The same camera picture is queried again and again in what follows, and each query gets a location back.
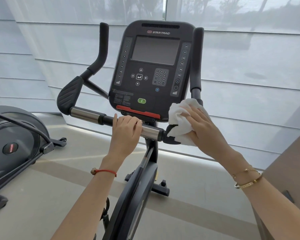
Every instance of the gold bracelet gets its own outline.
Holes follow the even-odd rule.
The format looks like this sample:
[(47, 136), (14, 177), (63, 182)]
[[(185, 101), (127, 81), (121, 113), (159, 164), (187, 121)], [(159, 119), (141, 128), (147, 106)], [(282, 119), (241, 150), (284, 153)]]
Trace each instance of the gold bracelet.
[(255, 179), (255, 180), (253, 180), (253, 181), (251, 181), (247, 184), (243, 184), (243, 185), (239, 185), (238, 183), (236, 183), (234, 187), (236, 189), (244, 189), (244, 188), (247, 188), (247, 187), (249, 187), (251, 185), (254, 185), (255, 183), (259, 182), (261, 178), (262, 178), (262, 174), (260, 173), (260, 176), (257, 179)]
[(256, 171), (256, 172), (258, 172), (258, 171), (255, 170), (255, 169), (248, 169), (248, 168), (246, 168), (245, 170), (243, 170), (243, 171), (241, 171), (241, 172), (238, 172), (238, 173), (233, 174), (232, 177), (235, 179), (237, 174), (239, 174), (239, 173), (247, 173), (247, 172), (249, 172), (249, 171)]

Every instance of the floor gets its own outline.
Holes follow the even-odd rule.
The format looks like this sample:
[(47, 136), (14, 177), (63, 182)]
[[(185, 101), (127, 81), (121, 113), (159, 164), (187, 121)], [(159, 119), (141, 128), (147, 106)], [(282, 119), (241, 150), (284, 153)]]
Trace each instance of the floor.
[[(52, 138), (67, 137), (67, 146), (41, 157), (0, 191), (9, 199), (0, 210), (0, 240), (49, 240), (91, 180), (89, 171), (108, 152), (109, 136), (68, 126), (59, 116), (37, 116)], [(144, 152), (138, 145), (120, 168), (109, 195), (109, 215), (125, 175), (137, 167)], [(208, 166), (203, 167), (196, 160), (201, 159), (160, 152), (158, 181), (166, 179), (171, 193), (151, 194), (134, 239), (260, 240), (245, 196), (233, 190), (233, 182), (215, 162), (204, 162)], [(195, 184), (194, 175), (204, 181)], [(97, 239), (103, 234), (100, 222)]]

